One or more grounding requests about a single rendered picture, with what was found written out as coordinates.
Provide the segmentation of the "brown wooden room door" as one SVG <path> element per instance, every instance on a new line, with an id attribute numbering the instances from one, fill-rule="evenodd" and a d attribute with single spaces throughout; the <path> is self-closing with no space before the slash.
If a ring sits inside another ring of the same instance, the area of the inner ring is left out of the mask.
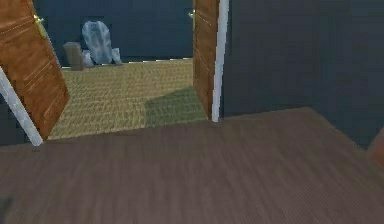
<path id="1" fill-rule="evenodd" d="M 212 118 L 220 0 L 193 0 L 193 85 Z"/>
<path id="2" fill-rule="evenodd" d="M 0 67 L 46 140 L 69 93 L 48 35 L 40 35 L 34 15 L 33 0 L 0 0 Z"/>

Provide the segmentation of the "small brown box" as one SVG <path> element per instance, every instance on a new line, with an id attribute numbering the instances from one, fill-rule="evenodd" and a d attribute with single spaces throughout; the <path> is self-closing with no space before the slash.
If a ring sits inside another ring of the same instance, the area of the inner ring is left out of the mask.
<path id="1" fill-rule="evenodd" d="M 85 64 L 79 42 L 67 42 L 63 45 L 67 60 L 74 71 L 82 71 Z"/>

